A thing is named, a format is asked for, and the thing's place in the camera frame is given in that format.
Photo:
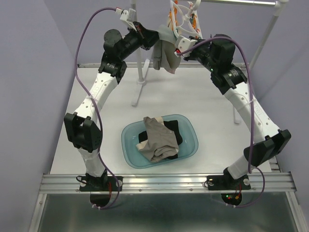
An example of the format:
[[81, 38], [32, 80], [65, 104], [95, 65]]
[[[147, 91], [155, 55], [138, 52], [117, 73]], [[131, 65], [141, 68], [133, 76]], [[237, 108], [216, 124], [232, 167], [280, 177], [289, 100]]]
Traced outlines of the dark grey underwear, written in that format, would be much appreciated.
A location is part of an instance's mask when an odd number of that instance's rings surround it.
[[157, 32], [159, 33], [160, 39], [153, 47], [153, 68], [155, 70], [160, 70], [161, 68], [166, 70], [168, 63], [165, 55], [165, 42], [170, 42], [175, 45], [176, 39], [173, 31], [165, 25], [160, 25]]

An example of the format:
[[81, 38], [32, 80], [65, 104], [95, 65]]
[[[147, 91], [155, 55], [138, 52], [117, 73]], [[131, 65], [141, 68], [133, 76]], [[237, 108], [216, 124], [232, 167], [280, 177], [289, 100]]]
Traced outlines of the pink underwear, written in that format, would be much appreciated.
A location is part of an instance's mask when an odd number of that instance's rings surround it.
[[166, 70], [171, 74], [175, 74], [175, 71], [181, 62], [181, 58], [175, 55], [175, 51], [176, 48], [174, 44], [165, 42], [165, 55], [168, 63]]

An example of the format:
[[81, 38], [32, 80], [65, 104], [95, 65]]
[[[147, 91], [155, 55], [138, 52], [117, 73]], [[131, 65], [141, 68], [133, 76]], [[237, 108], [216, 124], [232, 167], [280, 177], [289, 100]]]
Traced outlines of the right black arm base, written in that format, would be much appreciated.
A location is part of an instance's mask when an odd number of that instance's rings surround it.
[[220, 191], [224, 203], [232, 206], [240, 205], [242, 192], [251, 189], [247, 175], [239, 179], [234, 179], [228, 174], [208, 175], [203, 185], [209, 191]]

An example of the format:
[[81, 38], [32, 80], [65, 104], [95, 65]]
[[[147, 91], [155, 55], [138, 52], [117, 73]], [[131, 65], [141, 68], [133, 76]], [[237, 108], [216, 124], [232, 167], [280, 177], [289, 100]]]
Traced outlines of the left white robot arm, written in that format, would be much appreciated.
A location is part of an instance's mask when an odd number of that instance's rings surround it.
[[159, 40], [157, 31], [146, 29], [139, 22], [133, 22], [133, 26], [125, 36], [116, 29], [104, 34], [104, 53], [95, 81], [85, 90], [87, 96], [80, 106], [64, 117], [68, 140], [82, 155], [88, 178], [98, 179], [106, 173], [98, 154], [103, 139], [99, 113], [125, 74], [125, 59], [139, 48], [149, 50]]

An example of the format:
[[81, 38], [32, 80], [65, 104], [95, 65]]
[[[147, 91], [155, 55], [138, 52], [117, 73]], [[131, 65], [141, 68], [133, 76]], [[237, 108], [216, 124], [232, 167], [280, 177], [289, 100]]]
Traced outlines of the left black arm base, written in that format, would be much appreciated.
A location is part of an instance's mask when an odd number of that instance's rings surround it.
[[114, 177], [103, 174], [101, 177], [92, 177], [88, 174], [76, 176], [80, 192], [90, 193], [90, 202], [94, 208], [103, 209], [110, 206], [112, 193], [122, 191], [122, 176]]

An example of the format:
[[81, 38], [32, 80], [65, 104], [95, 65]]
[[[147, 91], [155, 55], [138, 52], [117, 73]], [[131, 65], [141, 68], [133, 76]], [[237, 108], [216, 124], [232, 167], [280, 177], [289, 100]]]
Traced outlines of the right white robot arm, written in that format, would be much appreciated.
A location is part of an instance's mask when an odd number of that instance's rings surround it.
[[237, 180], [281, 153], [291, 133], [269, 118], [253, 94], [249, 74], [233, 64], [236, 43], [219, 34], [208, 40], [193, 36], [178, 38], [176, 47], [184, 60], [196, 60], [210, 71], [211, 81], [231, 102], [251, 133], [250, 146], [225, 169], [224, 176]]

